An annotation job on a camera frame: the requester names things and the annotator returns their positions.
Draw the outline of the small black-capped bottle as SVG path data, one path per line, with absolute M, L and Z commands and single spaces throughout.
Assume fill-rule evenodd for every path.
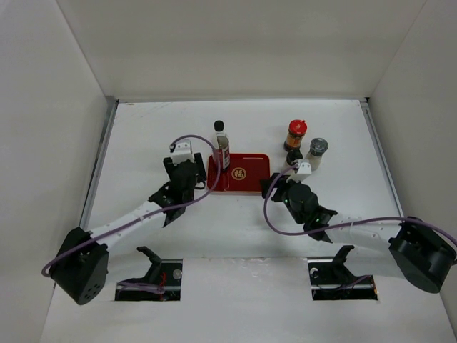
M 303 154 L 301 153 L 300 149 L 291 149 L 287 152 L 286 160 L 285 160 L 285 167 L 293 166 L 294 164 L 298 163 L 300 160 L 303 159 Z

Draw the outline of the tall black-capped clear bottle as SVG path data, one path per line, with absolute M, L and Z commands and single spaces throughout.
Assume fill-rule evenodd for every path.
M 223 172 L 227 171 L 230 167 L 230 151 L 229 151 L 229 137 L 225 132 L 224 123 L 221 120 L 214 122 L 214 137 L 213 145 L 215 152 L 213 159 L 216 167 L 220 167 Z

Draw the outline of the grey-capped salt shaker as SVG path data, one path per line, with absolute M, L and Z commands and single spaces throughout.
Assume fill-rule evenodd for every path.
M 310 164 L 311 171 L 315 171 L 321 164 L 322 156 L 328 150 L 328 142 L 323 138 L 314 138 L 310 142 L 309 151 L 305 160 Z

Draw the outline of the red-capped sauce jar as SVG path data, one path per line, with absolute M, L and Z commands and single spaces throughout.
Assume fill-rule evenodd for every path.
M 283 147 L 286 151 L 293 149 L 300 149 L 301 142 L 306 135 L 308 125 L 303 119 L 294 119 L 289 123 L 288 134 L 283 143 Z

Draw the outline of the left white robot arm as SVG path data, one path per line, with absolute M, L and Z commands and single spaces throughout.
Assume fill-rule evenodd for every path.
M 206 181 L 201 154 L 173 154 L 164 159 L 164 167 L 169 180 L 143 204 L 101 227 L 72 229 L 42 270 L 78 305 L 89 303 L 103 289 L 116 249 L 127 242 L 144 243 L 152 229 L 168 226 L 196 203 L 196 185 Z

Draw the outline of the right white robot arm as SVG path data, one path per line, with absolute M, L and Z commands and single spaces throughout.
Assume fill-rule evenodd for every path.
M 319 280 L 338 284 L 382 275 L 436 294 L 456 265 L 456 240 L 421 219 L 355 219 L 321 206 L 309 186 L 279 173 L 262 179 L 260 185 L 264 201 L 284 204 L 302 227 L 294 236 L 341 244 Z

